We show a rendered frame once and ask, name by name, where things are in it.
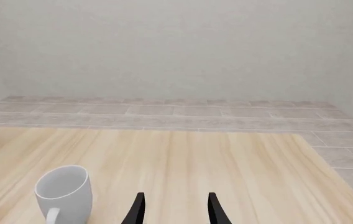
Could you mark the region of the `white ceramic mug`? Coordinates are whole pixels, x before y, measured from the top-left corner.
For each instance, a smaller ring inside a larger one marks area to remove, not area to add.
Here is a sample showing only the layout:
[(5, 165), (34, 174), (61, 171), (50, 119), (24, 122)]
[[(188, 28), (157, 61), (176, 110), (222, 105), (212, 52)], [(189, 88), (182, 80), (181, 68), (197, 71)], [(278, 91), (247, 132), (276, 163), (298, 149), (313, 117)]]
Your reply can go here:
[(82, 166), (62, 166), (36, 183), (34, 193), (45, 224), (87, 224), (93, 206), (88, 171)]

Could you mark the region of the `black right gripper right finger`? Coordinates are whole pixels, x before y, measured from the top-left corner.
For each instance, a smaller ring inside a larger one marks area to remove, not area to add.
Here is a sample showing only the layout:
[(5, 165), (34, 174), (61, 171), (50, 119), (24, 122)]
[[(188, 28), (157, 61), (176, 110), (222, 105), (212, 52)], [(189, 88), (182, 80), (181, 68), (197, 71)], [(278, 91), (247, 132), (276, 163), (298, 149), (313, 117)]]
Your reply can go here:
[(210, 224), (231, 224), (214, 192), (208, 194), (208, 216)]

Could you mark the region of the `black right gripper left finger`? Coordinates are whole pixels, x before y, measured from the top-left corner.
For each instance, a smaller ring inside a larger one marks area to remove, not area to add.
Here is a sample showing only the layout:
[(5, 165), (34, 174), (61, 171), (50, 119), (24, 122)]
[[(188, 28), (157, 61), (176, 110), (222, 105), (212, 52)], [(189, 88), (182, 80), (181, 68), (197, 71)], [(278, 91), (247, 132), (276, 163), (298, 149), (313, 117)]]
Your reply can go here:
[(135, 200), (121, 224), (144, 224), (145, 194), (137, 193)]

